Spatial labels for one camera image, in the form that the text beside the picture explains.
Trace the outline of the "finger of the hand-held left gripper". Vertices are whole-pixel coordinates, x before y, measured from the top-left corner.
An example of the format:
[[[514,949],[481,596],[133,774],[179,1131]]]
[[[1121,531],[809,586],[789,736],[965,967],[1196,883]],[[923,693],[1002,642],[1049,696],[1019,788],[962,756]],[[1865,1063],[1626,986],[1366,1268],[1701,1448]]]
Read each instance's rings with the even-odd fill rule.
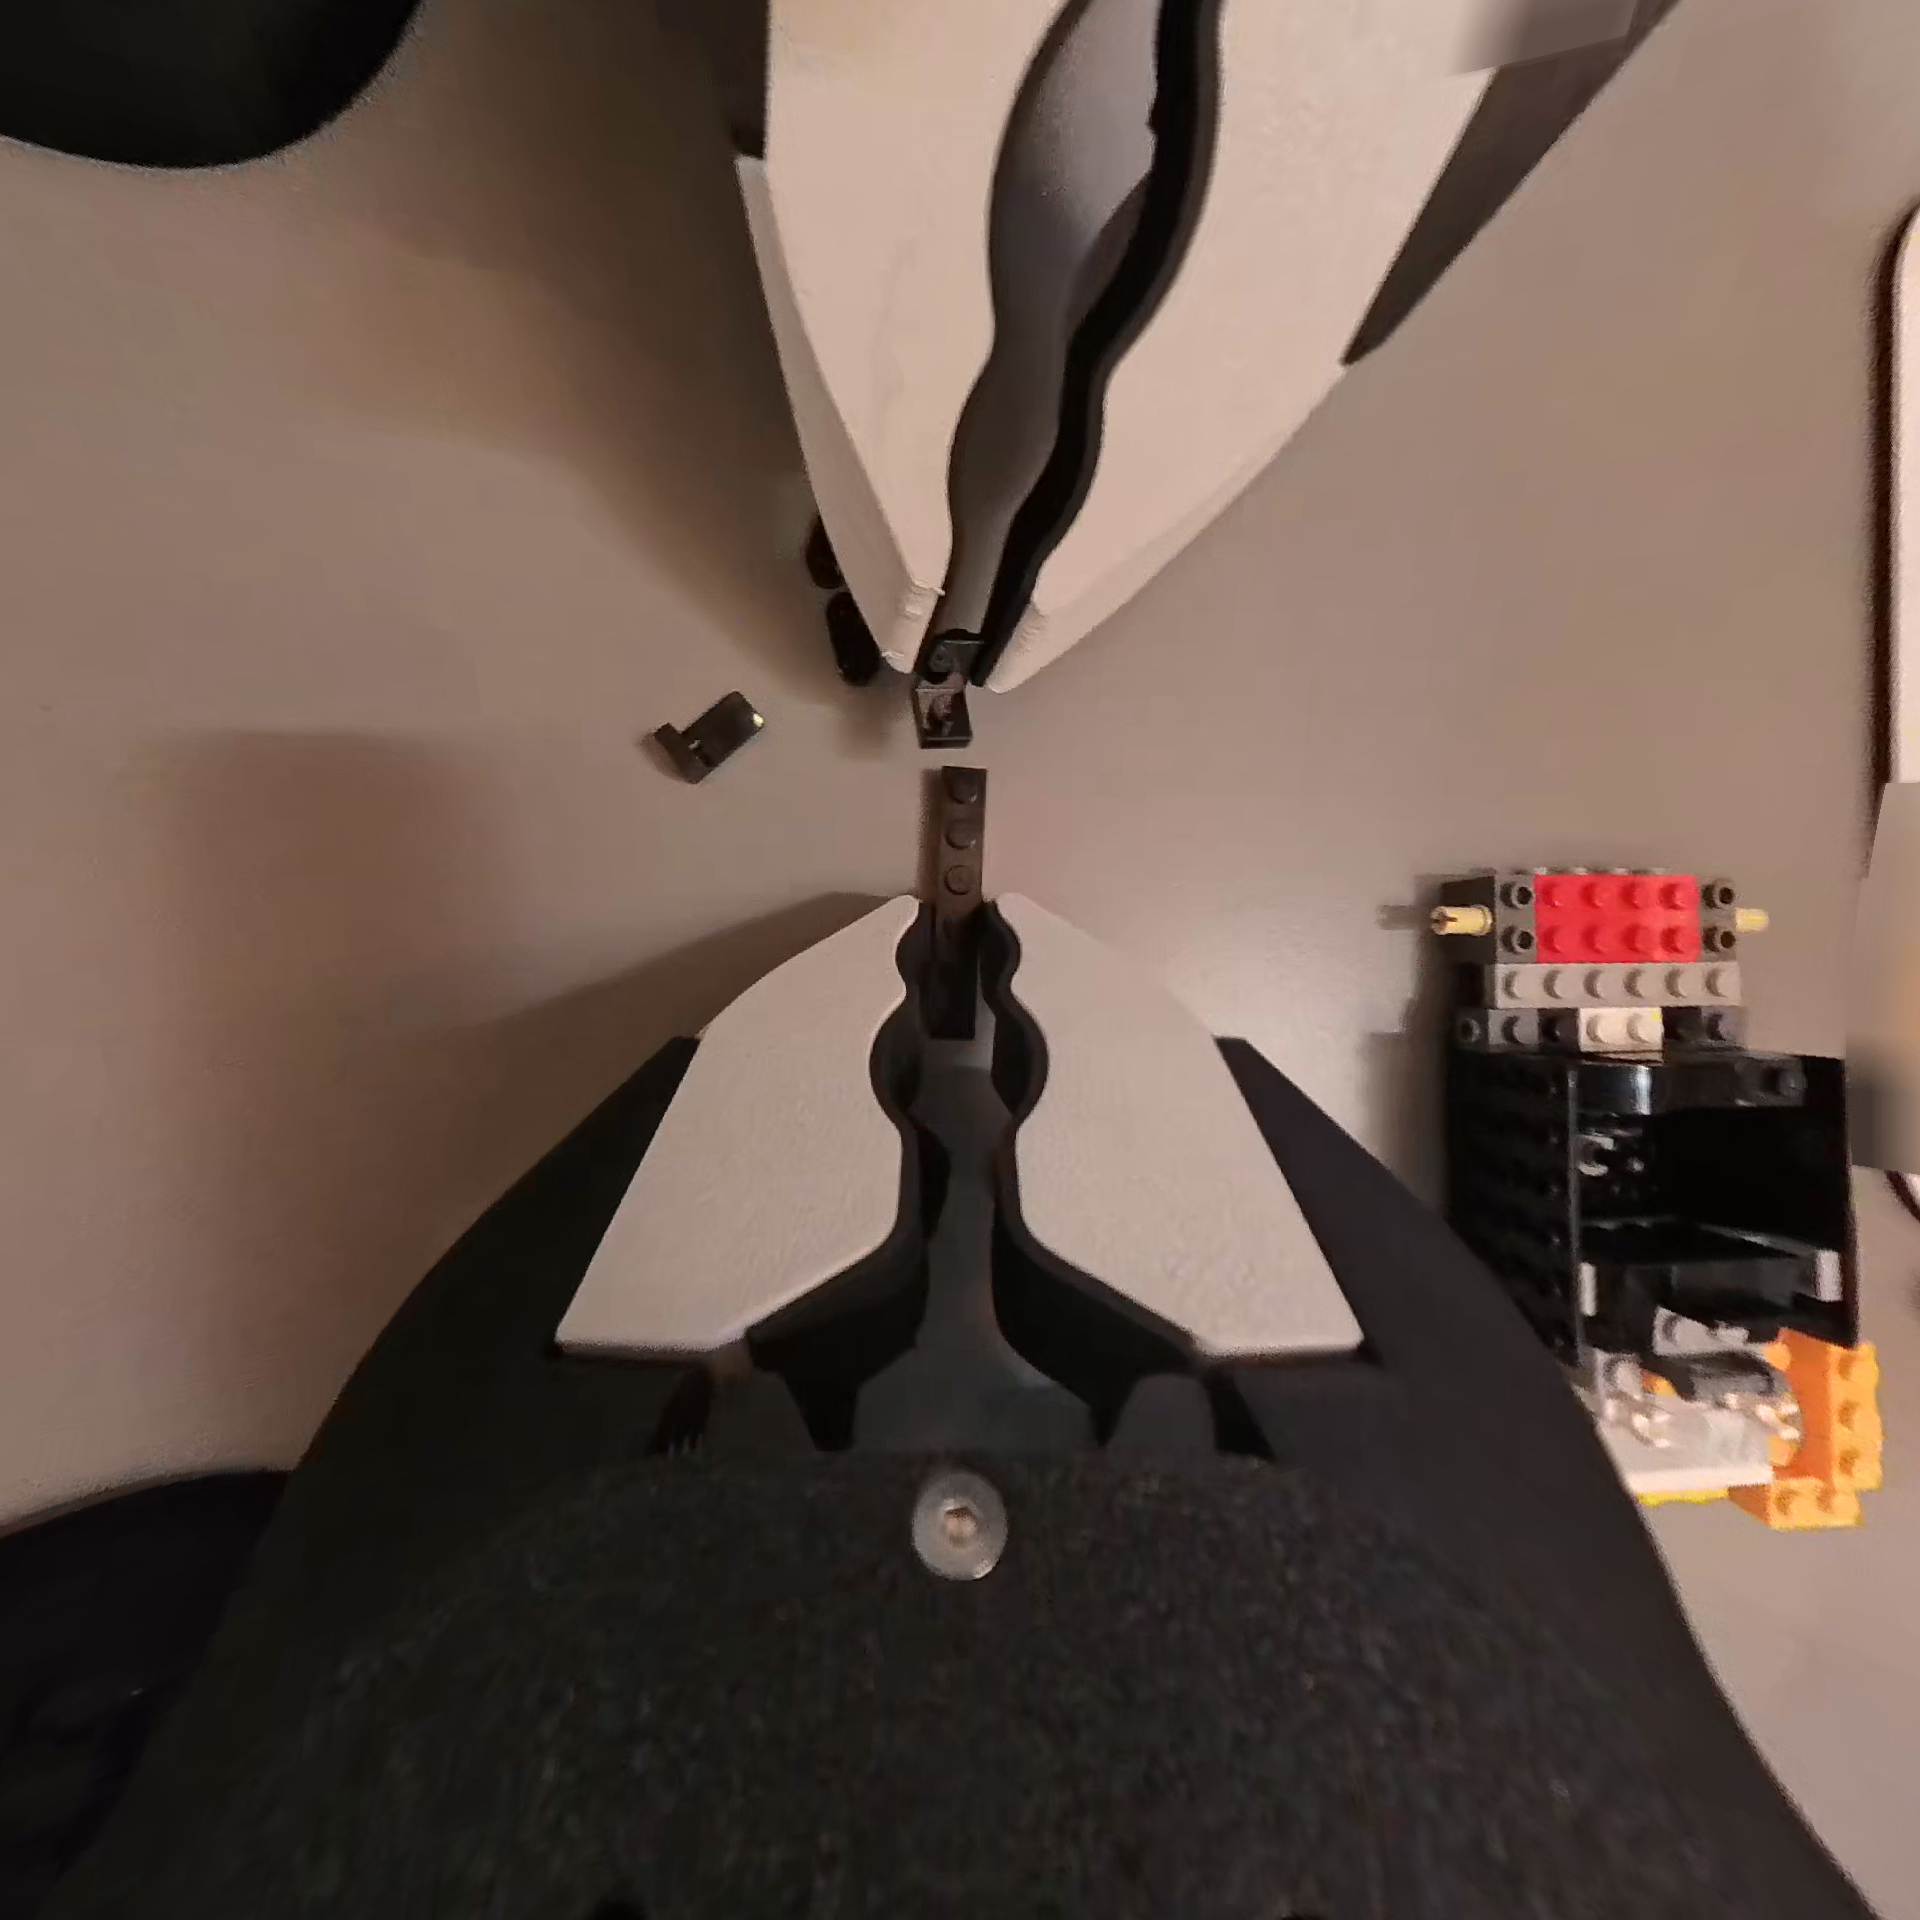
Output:
[[[910,671],[953,555],[953,435],[995,338],[991,188],[1065,5],[772,2],[735,157],[813,512]]]
[[[1003,693],[1133,599],[1338,384],[1490,84],[1476,5],[1163,5],[1158,126],[979,620]]]

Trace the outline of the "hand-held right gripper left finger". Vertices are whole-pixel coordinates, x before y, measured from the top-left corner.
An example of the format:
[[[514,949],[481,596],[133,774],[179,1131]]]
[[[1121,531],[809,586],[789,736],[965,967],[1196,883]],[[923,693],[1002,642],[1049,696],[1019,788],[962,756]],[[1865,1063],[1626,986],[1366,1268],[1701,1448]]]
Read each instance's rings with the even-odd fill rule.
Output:
[[[743,1351],[849,1445],[922,1328],[922,900],[783,960],[692,1043],[558,1323],[588,1360]]]

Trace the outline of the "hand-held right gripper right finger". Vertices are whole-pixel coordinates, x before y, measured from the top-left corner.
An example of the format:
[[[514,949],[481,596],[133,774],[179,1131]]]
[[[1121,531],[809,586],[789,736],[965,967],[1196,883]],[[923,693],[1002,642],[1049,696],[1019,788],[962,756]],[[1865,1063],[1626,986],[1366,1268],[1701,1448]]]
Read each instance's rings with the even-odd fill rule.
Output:
[[[1214,1439],[1236,1371],[1316,1373],[1363,1328],[1205,1022],[1028,895],[988,909],[991,1307],[1108,1445],[1146,1389]]]

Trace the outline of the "long black toy plate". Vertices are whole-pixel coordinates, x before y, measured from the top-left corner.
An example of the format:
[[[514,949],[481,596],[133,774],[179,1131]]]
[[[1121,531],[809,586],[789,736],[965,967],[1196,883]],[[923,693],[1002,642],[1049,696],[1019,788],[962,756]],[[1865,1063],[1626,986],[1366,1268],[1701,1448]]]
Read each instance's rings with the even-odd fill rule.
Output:
[[[923,982],[929,1034],[942,1043],[977,1035],[988,836],[988,774],[939,764],[925,779],[923,895],[931,950]]]

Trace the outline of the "small black toy brick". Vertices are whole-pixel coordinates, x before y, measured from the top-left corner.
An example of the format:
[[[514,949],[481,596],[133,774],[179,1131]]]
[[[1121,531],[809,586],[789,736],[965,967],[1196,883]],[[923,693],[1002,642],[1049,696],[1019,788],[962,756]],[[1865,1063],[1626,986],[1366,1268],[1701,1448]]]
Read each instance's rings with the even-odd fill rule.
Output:
[[[686,783],[702,783],[763,731],[763,714],[740,690],[719,694],[684,726],[658,724],[646,746]]]
[[[969,630],[931,635],[917,659],[910,701],[923,752],[961,752],[974,741],[969,688],[981,637]]]

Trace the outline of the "black red toy car chassis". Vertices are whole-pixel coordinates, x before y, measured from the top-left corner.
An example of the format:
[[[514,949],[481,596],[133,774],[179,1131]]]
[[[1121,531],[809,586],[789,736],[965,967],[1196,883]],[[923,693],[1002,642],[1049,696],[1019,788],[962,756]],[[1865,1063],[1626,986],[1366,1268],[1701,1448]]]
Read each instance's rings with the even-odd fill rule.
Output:
[[[1501,867],[1435,883],[1447,1221],[1641,1504],[1852,1530],[1882,1487],[1836,1059],[1750,1046],[1723,876]]]

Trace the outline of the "black two-hole toy piece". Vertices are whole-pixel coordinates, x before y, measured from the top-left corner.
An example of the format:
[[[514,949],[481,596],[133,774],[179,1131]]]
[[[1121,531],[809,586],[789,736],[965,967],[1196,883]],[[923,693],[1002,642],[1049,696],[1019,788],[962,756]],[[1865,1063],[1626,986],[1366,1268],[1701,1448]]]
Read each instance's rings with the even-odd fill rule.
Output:
[[[806,579],[822,596],[822,623],[837,677],[853,688],[875,684],[882,671],[882,653],[857,607],[820,516],[806,528],[803,563]]]

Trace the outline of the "instruction booklet on stand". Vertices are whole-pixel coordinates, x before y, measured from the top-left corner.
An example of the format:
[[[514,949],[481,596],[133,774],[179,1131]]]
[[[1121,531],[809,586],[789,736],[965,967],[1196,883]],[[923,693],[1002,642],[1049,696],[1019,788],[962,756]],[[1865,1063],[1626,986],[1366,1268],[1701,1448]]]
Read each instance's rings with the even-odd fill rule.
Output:
[[[1918,206],[1879,264],[1874,363],[1874,642],[1879,776],[1918,782]]]

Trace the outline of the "black textured pad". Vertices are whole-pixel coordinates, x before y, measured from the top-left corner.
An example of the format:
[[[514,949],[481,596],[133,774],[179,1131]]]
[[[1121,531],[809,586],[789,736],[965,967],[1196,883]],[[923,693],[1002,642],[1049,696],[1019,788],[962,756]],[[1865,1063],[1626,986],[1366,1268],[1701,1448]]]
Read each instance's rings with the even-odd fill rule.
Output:
[[[287,1472],[134,1485],[3,1540],[3,1916],[39,1916],[203,1660]]]

